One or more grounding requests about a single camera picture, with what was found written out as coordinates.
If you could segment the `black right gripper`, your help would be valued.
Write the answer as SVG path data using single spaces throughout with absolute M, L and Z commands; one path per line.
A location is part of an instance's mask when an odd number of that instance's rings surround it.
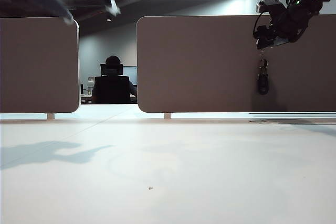
M 309 20 L 318 15 L 321 8 L 322 1 L 319 0 L 296 1 L 287 7 L 281 2 L 276 4 L 269 12 L 270 27 L 262 25 L 253 31 L 257 49 L 296 42 L 307 29 Z

